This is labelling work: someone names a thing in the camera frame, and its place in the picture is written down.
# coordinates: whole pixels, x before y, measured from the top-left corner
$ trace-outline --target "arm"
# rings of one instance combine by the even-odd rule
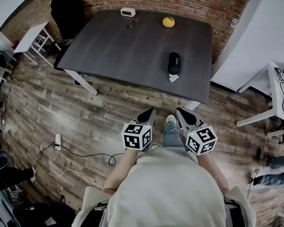
[[[219,188],[221,189],[222,193],[229,192],[229,185],[228,182],[213,160],[212,156],[209,153],[205,153],[203,155],[197,156],[199,165],[203,167],[206,171],[209,172],[210,175],[214,178],[214,180],[217,182]]]
[[[113,172],[103,184],[103,187],[102,187],[103,192],[106,192],[112,195],[117,191],[120,184],[127,177],[130,169],[136,164],[138,152],[139,152],[138,150],[134,150],[134,149],[127,149],[124,152],[121,161],[113,169]]]

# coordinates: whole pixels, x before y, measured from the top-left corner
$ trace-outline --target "power strip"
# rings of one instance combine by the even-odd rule
[[[54,149],[57,151],[61,150],[61,134],[56,134],[55,138],[56,144],[53,145]]]

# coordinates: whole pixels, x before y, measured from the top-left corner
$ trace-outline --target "electrical cable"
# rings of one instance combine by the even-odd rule
[[[61,146],[61,148],[64,148],[64,149],[67,149],[71,154],[75,155],[75,156],[79,156],[79,157],[92,157],[92,156],[99,156],[99,155],[105,155],[105,156],[109,156],[109,160],[108,160],[108,163],[111,165],[111,166],[114,166],[116,164],[116,159],[115,159],[115,156],[117,155],[122,155],[123,153],[119,153],[119,154],[114,154],[114,155],[109,155],[109,154],[106,154],[106,153],[99,153],[99,154],[92,154],[92,155],[87,155],[87,156],[82,156],[82,155],[78,155],[78,154],[75,154],[73,152],[71,152],[68,148],[66,148],[65,146]],[[51,169],[53,170],[53,172],[55,172],[55,174],[57,176],[62,176],[65,172],[67,171],[72,171],[72,172],[75,172],[75,173],[78,173],[80,174],[81,176],[83,176],[83,178],[85,179],[85,181],[89,184],[89,186],[91,187],[89,181],[86,179],[86,177],[81,173],[81,172],[78,172],[78,171],[74,171],[72,169],[66,169],[65,171],[63,171],[61,174],[58,174],[54,169],[53,169],[53,166],[52,166],[52,162],[54,162],[54,160],[57,158],[57,156],[59,155],[59,151],[57,151],[57,155],[56,157],[50,162],[50,166],[51,166]]]
[[[11,75],[9,75],[10,76],[10,81],[11,81],[11,83],[10,83],[10,87],[9,87],[9,91],[8,91],[8,93],[6,94],[6,102],[5,102],[5,109],[7,108],[7,104],[8,104],[8,100],[9,100],[9,93],[10,93],[10,91],[11,91],[11,87],[12,87],[12,85],[13,85],[13,77],[11,76]],[[1,124],[1,129],[0,129],[0,131],[1,130],[5,130],[5,127],[6,127],[6,116],[5,116],[5,112],[2,114],[2,118],[4,118],[4,126]]]
[[[90,183],[89,183],[89,181],[86,179],[86,177],[81,173],[81,172],[77,172],[77,171],[74,171],[74,170],[72,170],[72,169],[66,169],[64,172],[62,172],[61,174],[58,174],[54,169],[53,169],[53,166],[52,166],[52,162],[57,158],[57,156],[59,155],[59,150],[57,151],[57,155],[56,155],[56,157],[50,162],[50,166],[51,166],[51,169],[53,170],[53,172],[55,172],[55,174],[57,175],[57,176],[62,176],[64,173],[66,173],[67,171],[72,171],[72,172],[75,172],[75,173],[78,173],[78,174],[80,174],[81,176],[83,176],[83,178],[85,179],[85,181],[89,184],[89,186],[91,187],[91,185],[90,185]]]
[[[93,154],[93,155],[82,156],[82,155],[78,155],[78,154],[75,154],[75,153],[71,152],[71,151],[70,151],[68,148],[66,148],[65,146],[61,146],[61,147],[64,148],[64,149],[66,149],[66,150],[68,150],[70,153],[72,153],[72,154],[75,155],[75,156],[84,157],[84,158],[85,158],[85,157],[94,157],[94,156],[99,156],[99,155],[108,156],[108,157],[110,157],[110,158],[108,159],[108,163],[109,163],[111,166],[114,166],[114,165],[116,164],[115,156],[118,156],[118,155],[122,155],[122,154],[123,154],[123,153],[119,153],[119,154],[109,155],[109,154],[106,154],[106,153],[99,153],[99,154]]]
[[[38,161],[41,160],[41,158],[42,158],[42,156],[43,156],[43,152],[44,152],[47,148],[49,148],[49,147],[51,147],[51,146],[55,146],[55,143],[56,143],[56,142],[51,143],[49,146],[45,147],[45,148],[41,151],[41,156],[40,156],[40,158],[36,161],[36,166],[34,167],[35,169],[36,169],[37,166],[38,166]],[[108,156],[108,157],[110,157],[109,160],[108,160],[108,163],[109,163],[111,166],[114,166],[114,165],[116,164],[116,158],[115,158],[115,156],[118,156],[118,155],[122,155],[122,154],[123,154],[123,153],[118,153],[118,154],[114,154],[114,155],[109,155],[109,154],[106,154],[106,153],[99,153],[99,154],[92,154],[92,155],[82,156],[82,155],[78,155],[78,154],[73,153],[72,151],[70,151],[70,150],[69,150],[68,148],[66,148],[65,146],[61,146],[61,148],[64,148],[64,149],[68,150],[71,154],[73,154],[73,155],[75,155],[75,156],[79,156],[79,157],[93,157],[93,156],[99,156],[99,155]],[[53,166],[52,166],[52,162],[54,162],[54,160],[57,158],[58,155],[59,155],[59,150],[57,151],[56,157],[50,162],[51,169],[53,170],[53,172],[54,172],[57,176],[62,176],[65,172],[67,172],[67,171],[72,171],[72,172],[78,173],[78,174],[80,174],[81,176],[83,176],[83,178],[86,180],[86,182],[87,182],[87,183],[89,184],[89,186],[91,187],[90,183],[88,182],[88,180],[86,179],[86,177],[85,177],[81,172],[77,172],[77,171],[74,171],[74,170],[68,168],[68,169],[66,169],[65,171],[63,171],[61,174],[58,174],[58,173],[53,169]]]
[[[264,146],[263,146],[263,150],[261,151],[261,154],[260,154],[260,158],[257,160],[257,163],[256,163],[256,168],[254,170],[254,172],[252,173],[251,175],[251,178],[252,178],[252,181],[245,185],[242,190],[247,187],[249,185],[249,189],[248,189],[248,193],[247,193],[247,199],[249,198],[249,193],[250,193],[250,189],[251,189],[251,184],[252,182],[254,181],[254,179],[257,177],[258,173],[260,172],[260,166],[262,164],[262,160],[263,160],[263,154],[264,154],[264,151],[265,151],[265,146],[266,146],[266,139],[267,139],[267,134],[274,130],[274,129],[271,129],[270,131],[267,131],[267,128],[268,128],[268,118],[266,119],[266,133],[264,134],[263,138],[262,138],[262,141],[261,141],[261,144],[259,146],[260,149],[262,149],[262,145],[264,143]]]
[[[51,143],[48,147],[45,147],[45,148],[41,151],[41,156],[40,156],[40,158],[36,161],[36,166],[34,167],[35,169],[37,168],[38,161],[41,160],[41,158],[42,158],[43,151],[45,151],[47,148],[51,147],[54,143],[56,143],[56,142]]]

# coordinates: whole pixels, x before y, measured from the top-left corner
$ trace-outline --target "white cube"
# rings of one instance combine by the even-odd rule
[[[122,129],[122,142],[124,148],[143,150],[151,141],[151,125],[124,124]]]
[[[280,73],[278,79],[281,84],[284,84],[284,73]]]
[[[189,132],[186,146],[198,156],[214,149],[218,138],[212,126]]]

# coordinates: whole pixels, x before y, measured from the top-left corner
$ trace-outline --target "person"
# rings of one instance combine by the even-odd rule
[[[17,185],[25,180],[34,182],[36,180],[35,175],[36,170],[33,167],[24,170],[19,170],[13,167],[5,167],[0,170],[0,191]]]
[[[284,157],[272,157],[267,161],[267,166],[277,169],[284,166]],[[284,172],[280,174],[267,174],[255,177],[253,185],[279,186],[284,184]]]
[[[210,153],[186,153],[173,115],[167,117],[163,147],[140,154],[127,149],[102,191],[86,188],[72,227],[228,227],[226,200],[242,210],[233,226],[256,225],[243,191],[230,190]]]

